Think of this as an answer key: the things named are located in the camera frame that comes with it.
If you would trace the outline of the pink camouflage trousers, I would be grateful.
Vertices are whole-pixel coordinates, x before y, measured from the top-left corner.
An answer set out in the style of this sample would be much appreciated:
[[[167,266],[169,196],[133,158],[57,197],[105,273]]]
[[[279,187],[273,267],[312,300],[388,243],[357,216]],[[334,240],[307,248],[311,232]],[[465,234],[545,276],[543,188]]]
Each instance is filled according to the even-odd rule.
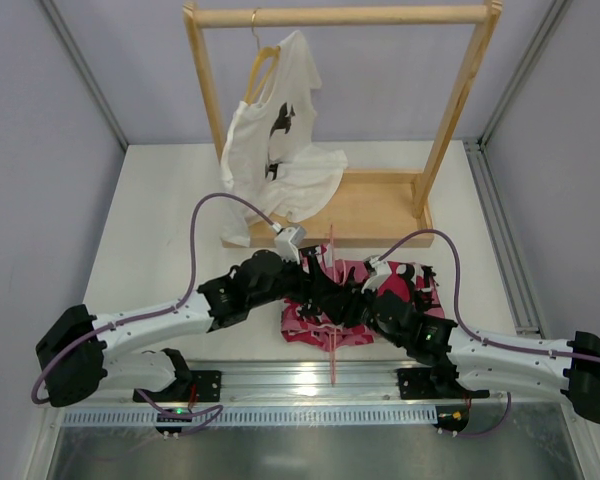
[[[327,284],[312,300],[283,301],[281,334],[289,343],[301,342],[328,353],[375,343],[380,334],[362,318],[362,311],[369,301],[386,293],[396,295],[418,313],[444,316],[430,266],[390,261],[389,276],[378,287],[363,290],[370,278],[364,262],[337,259],[331,244],[307,248],[302,254],[303,267],[308,266],[310,257],[316,258]]]

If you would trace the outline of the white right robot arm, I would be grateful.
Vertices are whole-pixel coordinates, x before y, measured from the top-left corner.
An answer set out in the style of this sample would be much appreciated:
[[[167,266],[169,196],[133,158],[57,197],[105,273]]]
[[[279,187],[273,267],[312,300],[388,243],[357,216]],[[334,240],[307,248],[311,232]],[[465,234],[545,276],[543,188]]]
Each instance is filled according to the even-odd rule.
[[[570,405],[600,425],[600,337],[534,340],[464,328],[386,290],[341,288],[321,303],[330,320],[366,326],[429,367],[443,396],[507,391]]]

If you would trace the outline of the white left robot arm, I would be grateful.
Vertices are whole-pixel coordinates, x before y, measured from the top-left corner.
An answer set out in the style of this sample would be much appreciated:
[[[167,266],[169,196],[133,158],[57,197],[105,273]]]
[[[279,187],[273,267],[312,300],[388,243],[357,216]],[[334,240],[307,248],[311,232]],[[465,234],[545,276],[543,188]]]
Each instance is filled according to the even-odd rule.
[[[70,307],[36,345],[34,387],[47,395],[32,400],[59,408],[103,391],[127,391],[139,402],[181,400],[194,382],[183,355],[151,345],[241,323],[251,310],[299,292],[303,273],[298,252],[259,250],[177,302],[100,315]]]

